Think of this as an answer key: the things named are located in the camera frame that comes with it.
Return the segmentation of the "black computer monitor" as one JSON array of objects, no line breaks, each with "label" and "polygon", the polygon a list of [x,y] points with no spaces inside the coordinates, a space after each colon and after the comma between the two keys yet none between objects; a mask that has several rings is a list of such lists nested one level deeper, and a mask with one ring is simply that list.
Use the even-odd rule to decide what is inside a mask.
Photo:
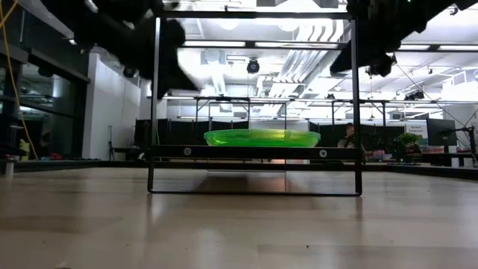
[{"label": "black computer monitor", "polygon": [[454,120],[427,119],[426,130],[430,146],[456,146],[456,125]]}]

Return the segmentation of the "black metal workstation frame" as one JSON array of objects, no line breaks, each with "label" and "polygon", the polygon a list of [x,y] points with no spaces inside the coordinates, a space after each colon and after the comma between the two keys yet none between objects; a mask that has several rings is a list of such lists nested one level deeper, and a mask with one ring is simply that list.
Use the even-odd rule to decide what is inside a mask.
[{"label": "black metal workstation frame", "polygon": [[[194,97],[196,100],[196,116],[198,121],[199,101],[206,100],[208,104],[208,120],[212,122],[211,104],[245,105],[246,119],[250,123],[252,105],[279,105],[287,106],[289,99],[260,99],[249,97]],[[287,145],[287,134],[262,129],[228,129],[206,132],[204,139],[209,146],[259,146],[283,147]]]},{"label": "black metal workstation frame", "polygon": [[389,103],[387,100],[379,99],[379,100],[372,100],[372,99],[333,99],[330,102],[332,108],[332,125],[335,125],[335,112],[338,111],[340,108],[351,105],[354,113],[359,113],[359,109],[362,105],[369,105],[372,108],[375,108],[382,114],[382,119],[380,120],[383,127],[386,127],[387,119],[386,119],[386,105]]}]

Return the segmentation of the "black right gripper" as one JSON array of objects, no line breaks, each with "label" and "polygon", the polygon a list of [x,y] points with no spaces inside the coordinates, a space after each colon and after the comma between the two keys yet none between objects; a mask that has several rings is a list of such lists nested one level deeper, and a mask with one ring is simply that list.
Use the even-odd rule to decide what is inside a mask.
[{"label": "black right gripper", "polygon": [[[347,0],[347,12],[360,21],[369,41],[358,43],[357,65],[368,67],[380,61],[397,63],[391,52],[422,22],[423,0]],[[330,66],[331,74],[352,69],[352,42],[346,44]]]}]

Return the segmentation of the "small green office plant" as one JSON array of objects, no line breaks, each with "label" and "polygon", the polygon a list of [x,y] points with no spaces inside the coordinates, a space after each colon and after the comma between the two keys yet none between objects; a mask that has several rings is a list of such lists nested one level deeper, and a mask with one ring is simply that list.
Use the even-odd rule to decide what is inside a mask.
[{"label": "small green office plant", "polygon": [[419,136],[412,133],[402,133],[390,144],[392,158],[399,162],[412,162],[414,155],[421,154],[418,145]]}]

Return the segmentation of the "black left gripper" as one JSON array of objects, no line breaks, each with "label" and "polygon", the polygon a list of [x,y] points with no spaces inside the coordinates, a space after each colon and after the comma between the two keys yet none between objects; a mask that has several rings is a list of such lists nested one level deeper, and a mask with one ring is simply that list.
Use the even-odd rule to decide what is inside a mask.
[{"label": "black left gripper", "polygon": [[158,73],[158,99],[170,90],[198,91],[199,88],[179,66],[178,48],[185,42],[185,31],[176,19],[168,19],[160,26],[160,61],[165,67]]}]

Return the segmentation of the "black table rig frame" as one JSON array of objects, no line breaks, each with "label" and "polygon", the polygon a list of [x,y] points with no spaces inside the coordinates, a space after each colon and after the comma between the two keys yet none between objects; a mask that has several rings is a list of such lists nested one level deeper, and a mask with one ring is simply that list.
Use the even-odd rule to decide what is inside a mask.
[{"label": "black table rig frame", "polygon": [[[19,161],[14,164],[16,173],[47,170],[74,170],[82,168],[148,168],[144,161]],[[157,169],[191,170],[247,170],[247,171],[320,171],[353,172],[352,164],[248,164],[248,163],[199,163],[199,162],[156,162]],[[452,179],[478,181],[478,169],[452,167],[406,166],[392,164],[366,164],[363,172],[404,173],[419,176],[435,176]]]}]

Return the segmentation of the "black metal shelf wooden board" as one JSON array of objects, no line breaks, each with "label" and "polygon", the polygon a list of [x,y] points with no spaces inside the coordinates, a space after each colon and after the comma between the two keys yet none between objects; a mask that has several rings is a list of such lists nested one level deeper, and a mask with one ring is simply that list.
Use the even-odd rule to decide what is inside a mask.
[{"label": "black metal shelf wooden board", "polygon": [[[352,42],[352,71],[353,71],[353,99],[359,97],[359,67],[357,65],[358,53],[358,22],[357,19],[348,13],[294,13],[294,12],[255,12],[255,11],[163,11],[155,16],[155,61],[154,61],[154,81],[152,86],[151,103],[151,143],[149,148],[149,167],[147,178],[147,191],[151,194],[159,194],[160,191],[154,189],[155,157],[161,158],[179,158],[188,157],[192,159],[254,159],[254,158],[281,158],[311,160],[313,157],[321,156],[323,158],[337,157],[340,153],[344,157],[354,157],[355,159],[355,191],[350,193],[350,197],[359,197],[363,194],[362,182],[362,151],[361,148],[304,148],[304,147],[251,147],[251,146],[160,146],[156,143],[157,119],[156,105],[158,101],[158,73],[165,67],[160,61],[160,26],[168,19],[333,19],[350,21],[351,42]],[[361,144],[361,120],[359,113],[354,113],[353,123],[356,131],[356,145]]]}]

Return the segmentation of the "white poster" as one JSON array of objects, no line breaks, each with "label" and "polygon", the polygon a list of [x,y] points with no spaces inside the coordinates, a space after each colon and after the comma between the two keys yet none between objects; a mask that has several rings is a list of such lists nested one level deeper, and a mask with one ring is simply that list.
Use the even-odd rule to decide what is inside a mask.
[{"label": "white poster", "polygon": [[426,123],[407,123],[406,132],[417,135],[419,137],[419,145],[428,144],[428,132]]}]

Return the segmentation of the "person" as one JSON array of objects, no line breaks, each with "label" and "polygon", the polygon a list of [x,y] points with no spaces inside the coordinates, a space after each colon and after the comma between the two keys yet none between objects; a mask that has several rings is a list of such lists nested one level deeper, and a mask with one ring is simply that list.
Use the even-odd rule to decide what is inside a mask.
[{"label": "person", "polygon": [[352,123],[346,124],[346,134],[344,137],[342,137],[338,143],[337,143],[338,148],[361,148],[362,155],[365,155],[367,153],[366,149],[362,144],[360,146],[356,145],[356,132],[355,132],[355,126]]}]

